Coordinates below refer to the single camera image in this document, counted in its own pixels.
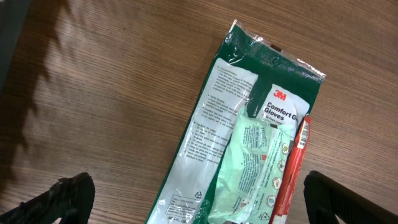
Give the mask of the teal toothbrush package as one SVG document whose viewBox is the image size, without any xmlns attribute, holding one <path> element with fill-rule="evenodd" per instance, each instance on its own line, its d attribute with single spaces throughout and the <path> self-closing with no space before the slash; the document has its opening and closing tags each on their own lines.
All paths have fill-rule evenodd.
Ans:
<svg viewBox="0 0 398 224">
<path fill-rule="evenodd" d="M 217 176 L 209 223 L 269 223 L 289 154 L 291 124 L 273 125 L 242 107 Z"/>
</svg>

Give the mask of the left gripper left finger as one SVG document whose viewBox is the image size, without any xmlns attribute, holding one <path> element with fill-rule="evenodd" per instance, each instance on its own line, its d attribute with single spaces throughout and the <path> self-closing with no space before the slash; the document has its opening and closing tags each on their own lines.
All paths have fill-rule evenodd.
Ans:
<svg viewBox="0 0 398 224">
<path fill-rule="evenodd" d="M 48 191 L 1 215 L 2 224 L 87 224 L 95 199 L 95 185 L 87 172 L 61 178 Z"/>
</svg>

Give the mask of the red white toothpaste box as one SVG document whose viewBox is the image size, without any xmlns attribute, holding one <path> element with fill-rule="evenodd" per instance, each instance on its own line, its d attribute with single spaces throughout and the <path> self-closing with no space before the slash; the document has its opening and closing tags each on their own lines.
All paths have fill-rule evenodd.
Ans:
<svg viewBox="0 0 398 224">
<path fill-rule="evenodd" d="M 312 119 L 306 115 L 290 152 L 272 216 L 269 224 L 285 224 L 290 204 L 294 195 L 295 186 L 303 163 L 308 145 L 310 123 Z"/>
</svg>

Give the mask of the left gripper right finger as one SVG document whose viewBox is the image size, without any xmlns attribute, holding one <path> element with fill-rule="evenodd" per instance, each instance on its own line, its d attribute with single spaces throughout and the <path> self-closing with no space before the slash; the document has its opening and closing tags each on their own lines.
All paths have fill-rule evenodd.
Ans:
<svg viewBox="0 0 398 224">
<path fill-rule="evenodd" d="M 397 223 L 396 214 L 315 170 L 306 176 L 303 194 L 310 224 Z"/>
</svg>

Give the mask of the green white sponge package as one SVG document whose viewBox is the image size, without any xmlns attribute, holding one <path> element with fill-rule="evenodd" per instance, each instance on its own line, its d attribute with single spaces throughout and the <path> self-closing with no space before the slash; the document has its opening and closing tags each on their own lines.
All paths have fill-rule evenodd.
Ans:
<svg viewBox="0 0 398 224">
<path fill-rule="evenodd" d="M 206 75 L 147 223 L 206 223 L 239 109 L 298 127 L 325 74 L 234 21 Z"/>
</svg>

